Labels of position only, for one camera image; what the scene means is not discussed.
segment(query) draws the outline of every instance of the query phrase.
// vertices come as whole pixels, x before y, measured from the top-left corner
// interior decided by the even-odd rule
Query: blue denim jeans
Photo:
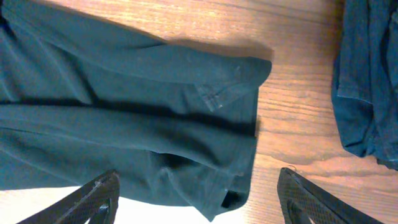
[[[332,102],[343,147],[398,164],[397,1],[347,0]]]

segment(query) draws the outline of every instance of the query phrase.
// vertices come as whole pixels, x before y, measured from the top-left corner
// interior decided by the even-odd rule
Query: wooden surface
[[[286,166],[364,213],[398,223],[398,172],[378,166],[372,157],[360,159],[345,152],[333,116],[332,61],[338,51],[343,1],[51,1],[192,47],[272,59],[272,73],[260,88],[261,125],[249,202],[215,223],[283,223],[276,185],[280,168]],[[20,198],[18,192],[8,197]],[[45,192],[53,200],[63,197]],[[134,223],[134,213],[142,213],[144,207],[121,208],[131,216],[120,223]],[[152,216],[174,223],[174,213],[165,209],[166,214]]]

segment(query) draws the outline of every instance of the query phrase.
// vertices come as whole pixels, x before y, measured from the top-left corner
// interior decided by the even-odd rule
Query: folded clothing
[[[209,220],[246,202],[270,62],[33,1],[4,0],[0,23],[1,190],[82,185],[116,169],[122,197],[194,206]]]
[[[398,162],[397,1],[345,2],[332,102],[343,147]]]

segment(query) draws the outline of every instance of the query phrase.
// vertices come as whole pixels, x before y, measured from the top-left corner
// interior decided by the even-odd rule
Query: dark green fabric
[[[121,196],[209,220],[245,203],[270,62],[31,1],[1,12],[0,189],[82,185],[116,169]]]

